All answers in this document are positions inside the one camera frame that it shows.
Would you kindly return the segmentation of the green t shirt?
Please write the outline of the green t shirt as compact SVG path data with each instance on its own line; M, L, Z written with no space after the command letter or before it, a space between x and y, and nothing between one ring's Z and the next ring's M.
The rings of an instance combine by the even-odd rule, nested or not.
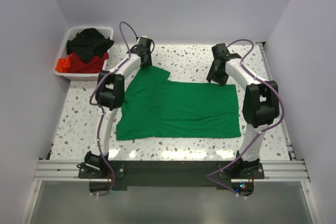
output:
M140 69L125 91L118 141L148 137L240 137L236 87L169 80L158 67Z

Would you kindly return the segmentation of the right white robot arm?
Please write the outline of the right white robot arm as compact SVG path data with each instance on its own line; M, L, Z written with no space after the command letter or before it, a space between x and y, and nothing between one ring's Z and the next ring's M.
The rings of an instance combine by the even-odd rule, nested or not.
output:
M251 164L260 161L260 149L266 132L278 125L274 123L282 105L278 84L257 76L244 65L245 57L230 53L225 43L214 45L212 54L213 62L206 80L224 86L231 77L245 91L242 113L246 131L232 165L237 177L246 178L253 171Z

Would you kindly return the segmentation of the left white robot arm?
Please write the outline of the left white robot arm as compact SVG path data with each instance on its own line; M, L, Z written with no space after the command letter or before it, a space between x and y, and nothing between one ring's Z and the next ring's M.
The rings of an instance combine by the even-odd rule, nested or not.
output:
M102 70L89 103L102 110L98 119L96 141L85 155L85 165L97 178L108 174L109 137L114 117L124 102L125 80L136 69L152 65L151 53L155 48L152 39L141 36L137 44L128 49L128 55L114 68Z

